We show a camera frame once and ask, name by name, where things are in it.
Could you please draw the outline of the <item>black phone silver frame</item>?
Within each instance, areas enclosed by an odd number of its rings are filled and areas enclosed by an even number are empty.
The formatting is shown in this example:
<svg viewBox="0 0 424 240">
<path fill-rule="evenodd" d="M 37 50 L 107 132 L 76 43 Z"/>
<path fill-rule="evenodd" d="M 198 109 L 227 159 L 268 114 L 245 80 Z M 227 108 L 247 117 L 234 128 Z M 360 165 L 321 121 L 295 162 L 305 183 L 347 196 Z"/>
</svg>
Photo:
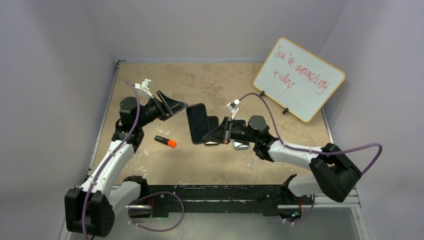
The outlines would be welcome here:
<svg viewBox="0 0 424 240">
<path fill-rule="evenodd" d="M 208 116 L 207 117 L 209 130 L 212 131 L 219 127 L 219 118 L 217 116 Z M 219 145 L 217 142 L 208 141 L 204 143 L 205 146 L 216 146 Z"/>
</svg>

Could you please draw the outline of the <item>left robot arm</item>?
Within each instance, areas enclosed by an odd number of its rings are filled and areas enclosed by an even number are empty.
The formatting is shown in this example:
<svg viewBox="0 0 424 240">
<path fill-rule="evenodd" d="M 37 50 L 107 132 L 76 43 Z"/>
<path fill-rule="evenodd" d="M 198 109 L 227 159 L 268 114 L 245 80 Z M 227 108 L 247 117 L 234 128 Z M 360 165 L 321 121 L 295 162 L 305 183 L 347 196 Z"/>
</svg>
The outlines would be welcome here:
<svg viewBox="0 0 424 240">
<path fill-rule="evenodd" d="M 188 104 L 165 96 L 149 96 L 145 105 L 138 95 L 120 102 L 119 119 L 115 123 L 109 149 L 94 172 L 79 186 L 71 188 L 64 197 L 66 229 L 80 233 L 84 239 L 107 237 L 115 217 L 132 202 L 154 206 L 154 199 L 167 192 L 149 192 L 142 176 L 129 176 L 114 188 L 115 181 L 126 163 L 133 157 L 144 138 L 143 127 L 156 119 L 165 121 Z"/>
</svg>

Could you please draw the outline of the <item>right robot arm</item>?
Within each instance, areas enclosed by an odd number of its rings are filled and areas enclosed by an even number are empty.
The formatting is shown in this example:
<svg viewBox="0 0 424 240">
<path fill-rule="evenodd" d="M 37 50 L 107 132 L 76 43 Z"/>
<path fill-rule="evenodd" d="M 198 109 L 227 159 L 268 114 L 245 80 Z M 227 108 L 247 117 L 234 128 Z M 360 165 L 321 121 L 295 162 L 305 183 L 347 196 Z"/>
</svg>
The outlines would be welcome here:
<svg viewBox="0 0 424 240">
<path fill-rule="evenodd" d="M 291 175 L 283 184 L 280 196 L 288 204 L 306 195 L 323 194 L 342 203 L 362 177 L 361 171 L 333 143 L 300 151 L 301 145 L 289 146 L 270 134 L 263 116 L 254 115 L 247 123 L 225 117 L 219 127 L 203 136 L 207 142 L 229 144 L 230 141 L 252 143 L 255 155 L 269 162 L 287 163 L 311 171 Z"/>
</svg>

